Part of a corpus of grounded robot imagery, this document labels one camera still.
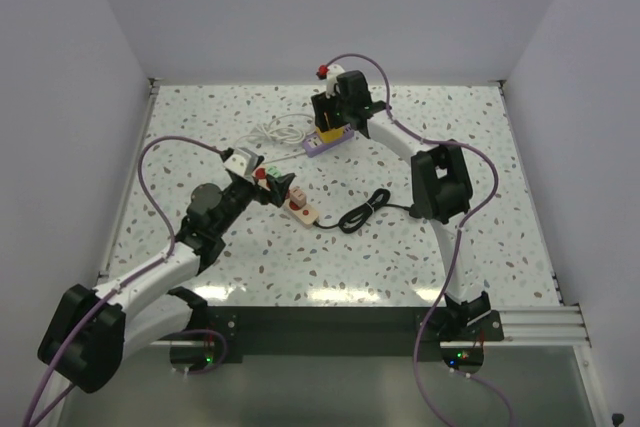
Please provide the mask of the green USB charger plug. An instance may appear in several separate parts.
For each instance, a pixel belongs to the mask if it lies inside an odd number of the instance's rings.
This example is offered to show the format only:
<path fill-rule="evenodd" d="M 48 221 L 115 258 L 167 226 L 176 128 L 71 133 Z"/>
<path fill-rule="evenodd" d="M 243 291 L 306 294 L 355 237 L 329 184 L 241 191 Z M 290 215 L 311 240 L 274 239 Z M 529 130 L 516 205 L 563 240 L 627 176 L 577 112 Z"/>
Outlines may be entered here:
<path fill-rule="evenodd" d="M 267 177 L 279 178 L 282 176 L 281 171 L 275 165 L 268 165 L 265 168 L 265 173 Z"/>

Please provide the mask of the pink brown USB charger plug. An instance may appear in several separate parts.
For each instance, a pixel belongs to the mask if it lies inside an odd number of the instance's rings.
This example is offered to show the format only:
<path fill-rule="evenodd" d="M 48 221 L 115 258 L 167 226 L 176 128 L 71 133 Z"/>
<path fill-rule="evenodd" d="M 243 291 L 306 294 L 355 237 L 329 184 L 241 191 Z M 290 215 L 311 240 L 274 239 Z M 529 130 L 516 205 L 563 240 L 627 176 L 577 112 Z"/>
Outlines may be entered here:
<path fill-rule="evenodd" d="M 293 187 L 289 191 L 289 206 L 292 210 L 300 210 L 307 204 L 307 197 L 299 187 Z"/>

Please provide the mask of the yellow cube socket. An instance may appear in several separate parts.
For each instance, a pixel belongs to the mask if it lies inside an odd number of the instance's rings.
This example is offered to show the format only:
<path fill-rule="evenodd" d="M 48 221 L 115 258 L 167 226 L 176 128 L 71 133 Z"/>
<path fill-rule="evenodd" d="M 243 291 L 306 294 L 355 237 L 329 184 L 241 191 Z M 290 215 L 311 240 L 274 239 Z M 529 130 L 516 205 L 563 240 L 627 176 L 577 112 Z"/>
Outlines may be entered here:
<path fill-rule="evenodd" d="M 323 144 L 338 142 L 349 132 L 350 126 L 348 124 L 336 128 L 330 128 L 325 131 L 322 131 L 319 127 L 316 128 L 316 134 Z"/>

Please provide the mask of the beige power strip red sockets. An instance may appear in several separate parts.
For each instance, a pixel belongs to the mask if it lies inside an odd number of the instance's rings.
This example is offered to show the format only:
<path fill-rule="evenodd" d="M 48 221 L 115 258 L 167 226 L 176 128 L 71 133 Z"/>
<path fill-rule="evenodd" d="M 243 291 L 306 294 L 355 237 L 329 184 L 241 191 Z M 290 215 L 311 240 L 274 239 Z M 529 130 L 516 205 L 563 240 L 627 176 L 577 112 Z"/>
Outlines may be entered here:
<path fill-rule="evenodd" d="M 259 167 L 253 172 L 253 178 L 266 199 L 281 207 L 293 219 L 306 228 L 311 228 L 319 219 L 319 212 L 307 198 L 301 187 L 294 185 L 295 175 L 273 173 Z"/>

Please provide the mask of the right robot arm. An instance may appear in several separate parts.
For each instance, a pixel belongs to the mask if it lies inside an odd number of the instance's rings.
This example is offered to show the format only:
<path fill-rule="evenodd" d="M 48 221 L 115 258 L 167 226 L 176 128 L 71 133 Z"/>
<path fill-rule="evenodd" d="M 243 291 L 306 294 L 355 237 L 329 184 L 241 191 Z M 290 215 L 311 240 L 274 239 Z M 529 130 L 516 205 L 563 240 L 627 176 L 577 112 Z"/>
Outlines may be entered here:
<path fill-rule="evenodd" d="M 441 340 L 469 339 L 491 305 L 463 224 L 471 211 L 473 188 L 462 147 L 454 141 L 417 140 L 402 131 L 389 117 L 387 103 L 372 99 L 360 71 L 323 65 L 317 77 L 326 82 L 325 91 L 312 97 L 318 134 L 348 126 L 410 166 L 411 211 L 432 226 L 446 275 L 445 306 L 431 314 L 427 326 Z"/>

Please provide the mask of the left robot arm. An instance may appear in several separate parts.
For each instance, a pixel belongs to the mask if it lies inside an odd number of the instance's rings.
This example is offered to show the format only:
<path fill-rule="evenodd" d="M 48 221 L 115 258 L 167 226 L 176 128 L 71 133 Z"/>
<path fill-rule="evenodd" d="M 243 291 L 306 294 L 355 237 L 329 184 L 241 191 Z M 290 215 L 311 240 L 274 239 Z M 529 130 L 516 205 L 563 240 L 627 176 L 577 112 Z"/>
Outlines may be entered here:
<path fill-rule="evenodd" d="M 124 276 L 93 288 L 76 284 L 63 294 L 37 351 L 50 372 L 93 393 L 126 357 L 156 339 L 174 333 L 196 339 L 205 332 L 208 304 L 184 282 L 215 263 L 226 247 L 224 234 L 251 203 L 282 207 L 295 179 L 269 174 L 262 157 L 246 149 L 221 157 L 229 184 L 193 190 L 165 251 Z"/>

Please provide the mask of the purple power strip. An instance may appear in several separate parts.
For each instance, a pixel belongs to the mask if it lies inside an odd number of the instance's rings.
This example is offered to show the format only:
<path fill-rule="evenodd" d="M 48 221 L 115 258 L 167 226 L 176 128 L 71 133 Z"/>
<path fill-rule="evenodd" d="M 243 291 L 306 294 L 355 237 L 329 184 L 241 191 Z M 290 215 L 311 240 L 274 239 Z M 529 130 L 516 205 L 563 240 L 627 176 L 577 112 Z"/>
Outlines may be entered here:
<path fill-rule="evenodd" d="M 343 133 L 335 140 L 325 142 L 317 132 L 313 132 L 302 141 L 302 147 L 309 158 L 316 157 L 321 153 L 330 150 L 354 137 L 354 132 L 350 127 L 345 127 Z"/>

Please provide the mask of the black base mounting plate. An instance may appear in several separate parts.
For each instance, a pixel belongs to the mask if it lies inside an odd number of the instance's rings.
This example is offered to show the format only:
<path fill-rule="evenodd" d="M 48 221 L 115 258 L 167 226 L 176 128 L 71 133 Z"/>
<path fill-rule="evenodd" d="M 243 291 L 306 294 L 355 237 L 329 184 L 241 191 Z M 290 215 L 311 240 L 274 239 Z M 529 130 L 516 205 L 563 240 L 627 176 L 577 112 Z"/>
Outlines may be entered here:
<path fill-rule="evenodd" d="M 412 356 L 419 341 L 420 362 L 447 360 L 452 366 L 479 367 L 487 342 L 505 339 L 499 312 L 491 311 L 474 324 L 456 330 L 448 309 L 439 307 L 428 320 L 426 307 L 210 307 L 206 320 L 192 322 L 176 334 L 170 360 L 202 368 L 217 360 L 222 345 L 211 335 L 195 334 L 208 327 L 228 345 L 225 361 L 240 363 L 248 356 Z"/>

